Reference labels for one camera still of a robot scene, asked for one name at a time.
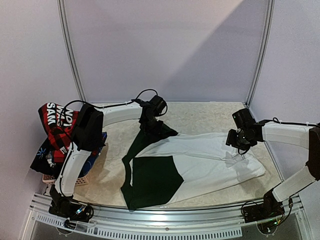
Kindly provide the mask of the white and green raglan shirt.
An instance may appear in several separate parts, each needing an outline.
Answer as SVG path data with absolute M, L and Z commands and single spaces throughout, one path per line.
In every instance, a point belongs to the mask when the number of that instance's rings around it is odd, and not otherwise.
M 182 134 L 167 125 L 142 130 L 122 158 L 121 187 L 131 211 L 178 203 L 229 188 L 265 174 L 252 153 L 227 145 L 225 132 Z

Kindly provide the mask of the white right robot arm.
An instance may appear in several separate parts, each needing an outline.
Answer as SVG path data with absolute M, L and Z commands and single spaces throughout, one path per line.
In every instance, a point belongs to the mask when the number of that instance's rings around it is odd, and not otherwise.
M 277 119 L 255 122 L 237 120 L 237 129 L 226 133 L 225 144 L 240 155 L 263 143 L 271 151 L 283 182 L 271 186 L 267 182 L 247 180 L 243 183 L 251 199 L 263 198 L 258 213 L 269 218 L 278 204 L 299 195 L 305 208 L 320 205 L 320 126 L 311 123 L 283 122 Z

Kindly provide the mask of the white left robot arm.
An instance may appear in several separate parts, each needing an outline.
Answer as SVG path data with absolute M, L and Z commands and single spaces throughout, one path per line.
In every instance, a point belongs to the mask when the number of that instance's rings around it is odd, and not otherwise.
M 128 120 L 140 120 L 148 129 L 157 122 L 157 117 L 168 110 L 168 105 L 161 100 L 158 103 L 136 101 L 107 106 L 90 106 L 85 104 L 79 113 L 71 142 L 50 196 L 55 202 L 55 209 L 63 216 L 70 217 L 74 213 L 74 205 L 65 198 L 72 198 L 78 176 L 92 151 L 104 145 L 102 130 L 104 127 Z

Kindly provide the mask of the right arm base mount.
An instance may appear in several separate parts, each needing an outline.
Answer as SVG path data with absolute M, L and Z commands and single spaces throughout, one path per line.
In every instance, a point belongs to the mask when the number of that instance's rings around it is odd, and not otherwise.
M 274 225 L 277 226 L 286 219 L 283 202 L 276 199 L 273 190 L 274 188 L 263 195 L 262 203 L 258 204 L 249 200 L 241 206 L 240 212 L 244 217 L 245 223 L 257 222 L 280 216 L 280 219 L 274 223 Z

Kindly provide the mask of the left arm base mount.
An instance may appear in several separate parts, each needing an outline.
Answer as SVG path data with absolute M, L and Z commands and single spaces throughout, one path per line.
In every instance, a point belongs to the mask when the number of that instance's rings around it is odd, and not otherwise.
M 69 219 L 70 221 L 79 221 L 88 223 L 94 215 L 94 209 L 91 205 L 78 204 L 74 202 L 63 202 L 55 204 L 53 201 L 48 212 L 52 215 Z

